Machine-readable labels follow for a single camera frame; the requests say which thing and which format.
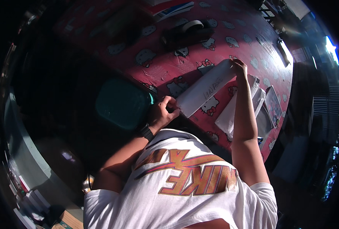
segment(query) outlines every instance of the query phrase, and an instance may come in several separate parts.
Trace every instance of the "tape roll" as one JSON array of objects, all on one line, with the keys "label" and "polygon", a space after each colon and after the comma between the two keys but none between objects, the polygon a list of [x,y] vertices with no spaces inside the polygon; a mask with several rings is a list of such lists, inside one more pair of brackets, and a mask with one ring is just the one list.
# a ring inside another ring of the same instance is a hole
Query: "tape roll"
[{"label": "tape roll", "polygon": [[188,23],[186,23],[183,27],[182,27],[182,32],[185,33],[186,30],[188,30],[190,27],[193,27],[194,25],[199,25],[201,26],[201,28],[204,28],[204,25],[201,21],[199,20],[194,20],[194,21],[190,21]]}]

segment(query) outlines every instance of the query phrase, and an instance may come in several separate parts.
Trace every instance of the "person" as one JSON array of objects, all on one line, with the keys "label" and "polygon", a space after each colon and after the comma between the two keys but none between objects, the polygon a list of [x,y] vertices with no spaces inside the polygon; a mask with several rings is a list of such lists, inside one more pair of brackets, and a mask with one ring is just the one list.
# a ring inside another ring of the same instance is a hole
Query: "person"
[{"label": "person", "polygon": [[149,115],[154,138],[133,138],[100,169],[85,195],[84,228],[276,227],[277,204],[257,141],[247,66],[230,62],[238,84],[233,165],[196,136],[163,129],[180,113],[167,112],[176,100],[165,96]]}]

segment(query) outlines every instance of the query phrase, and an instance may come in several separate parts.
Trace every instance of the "cardboard box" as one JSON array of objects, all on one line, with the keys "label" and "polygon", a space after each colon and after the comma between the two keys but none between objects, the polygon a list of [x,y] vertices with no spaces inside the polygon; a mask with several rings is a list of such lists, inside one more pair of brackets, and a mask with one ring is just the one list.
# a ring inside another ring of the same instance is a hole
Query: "cardboard box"
[{"label": "cardboard box", "polygon": [[83,229],[83,223],[65,210],[51,229]]}]

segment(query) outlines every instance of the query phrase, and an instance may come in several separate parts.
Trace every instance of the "teal container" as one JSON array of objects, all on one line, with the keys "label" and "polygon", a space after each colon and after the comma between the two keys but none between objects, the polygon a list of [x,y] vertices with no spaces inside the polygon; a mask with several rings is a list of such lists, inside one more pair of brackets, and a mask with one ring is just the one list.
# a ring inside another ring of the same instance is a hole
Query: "teal container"
[{"label": "teal container", "polygon": [[96,99],[100,117],[124,131],[132,131],[145,118],[153,96],[132,83],[119,78],[107,80]]}]

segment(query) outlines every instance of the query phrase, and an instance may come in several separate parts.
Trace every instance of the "hand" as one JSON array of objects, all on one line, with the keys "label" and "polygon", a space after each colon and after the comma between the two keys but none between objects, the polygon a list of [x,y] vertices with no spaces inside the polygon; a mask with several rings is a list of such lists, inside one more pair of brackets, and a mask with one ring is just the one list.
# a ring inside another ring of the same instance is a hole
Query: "hand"
[{"label": "hand", "polygon": [[247,65],[240,59],[229,59],[231,64],[233,64],[233,70],[236,72],[236,80],[247,80]]},{"label": "hand", "polygon": [[[168,113],[166,107],[176,108],[174,112]],[[149,115],[149,129],[152,131],[153,135],[167,126],[173,119],[177,118],[180,115],[180,108],[176,106],[176,100],[173,97],[165,96],[161,101],[156,103],[150,112]]]}]

